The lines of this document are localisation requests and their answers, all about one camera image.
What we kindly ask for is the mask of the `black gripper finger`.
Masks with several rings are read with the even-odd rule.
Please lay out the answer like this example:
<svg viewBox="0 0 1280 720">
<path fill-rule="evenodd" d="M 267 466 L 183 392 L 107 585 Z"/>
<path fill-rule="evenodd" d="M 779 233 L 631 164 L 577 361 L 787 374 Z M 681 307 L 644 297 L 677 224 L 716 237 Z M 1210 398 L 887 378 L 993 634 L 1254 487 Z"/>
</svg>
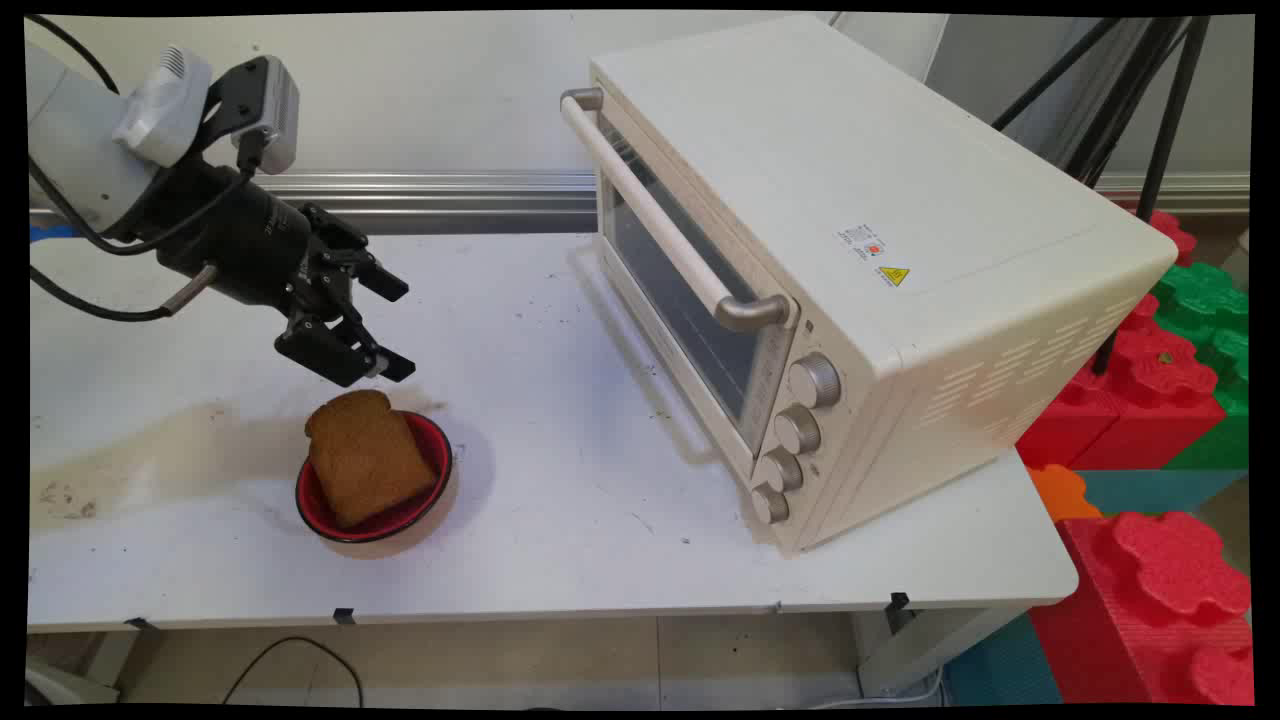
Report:
<svg viewBox="0 0 1280 720">
<path fill-rule="evenodd" d="M 410 291 L 410 286 L 385 269 L 369 250 L 369 237 L 348 222 L 321 209 L 316 204 L 303 204 L 301 213 L 308 223 L 308 249 L 300 265 L 300 274 L 312 284 L 337 283 L 344 274 L 389 302 L 396 302 Z"/>
<path fill-rule="evenodd" d="M 329 327 L 311 313 L 293 313 L 275 350 L 343 388 L 378 377 L 402 382 L 416 373 L 412 360 L 379 345 L 361 322 L 348 318 Z"/>
</svg>

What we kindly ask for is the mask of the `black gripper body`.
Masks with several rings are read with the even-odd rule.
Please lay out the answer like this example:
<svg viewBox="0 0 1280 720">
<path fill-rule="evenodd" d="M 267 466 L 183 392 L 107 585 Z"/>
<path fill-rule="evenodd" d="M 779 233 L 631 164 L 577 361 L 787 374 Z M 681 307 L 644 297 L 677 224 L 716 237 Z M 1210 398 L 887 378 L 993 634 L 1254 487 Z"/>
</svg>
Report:
<svg viewBox="0 0 1280 720">
<path fill-rule="evenodd" d="M 214 265 L 212 288 L 241 304 L 339 314 L 319 290 L 298 301 L 288 288 L 306 283 L 323 252 L 348 247 L 348 225 L 312 202 L 294 208 L 242 183 L 230 167 L 187 158 L 163 170 L 132 213 L 132 233 L 159 240 L 157 261 L 183 275 Z"/>
</svg>

